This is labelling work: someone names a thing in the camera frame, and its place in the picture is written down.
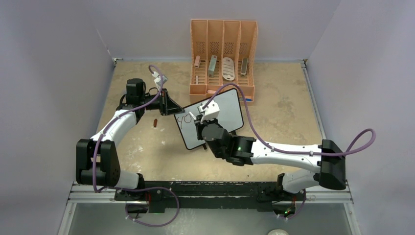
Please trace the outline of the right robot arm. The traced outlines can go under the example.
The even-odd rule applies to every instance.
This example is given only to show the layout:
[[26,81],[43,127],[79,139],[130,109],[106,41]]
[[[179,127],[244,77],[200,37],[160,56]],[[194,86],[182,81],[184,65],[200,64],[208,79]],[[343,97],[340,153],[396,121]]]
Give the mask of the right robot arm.
[[286,145],[261,142],[253,137],[228,132],[216,119],[194,122],[197,138],[206,142],[216,158],[236,166],[276,164],[297,167],[294,173],[278,175],[276,196],[287,199],[294,193],[314,186],[331,190],[346,188],[346,158],[333,141],[320,145]]

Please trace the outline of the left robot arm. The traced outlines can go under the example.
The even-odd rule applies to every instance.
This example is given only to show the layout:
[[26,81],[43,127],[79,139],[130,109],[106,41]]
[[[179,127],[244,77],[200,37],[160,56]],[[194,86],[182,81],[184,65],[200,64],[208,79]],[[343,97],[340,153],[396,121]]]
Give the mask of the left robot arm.
[[76,144],[76,181],[83,185],[127,189],[133,200],[146,194],[143,176],[121,170],[116,147],[138,124],[145,111],[158,110],[162,116],[181,114],[184,108],[172,100],[166,88],[156,94],[146,92],[142,79],[129,79],[112,119],[89,139]]

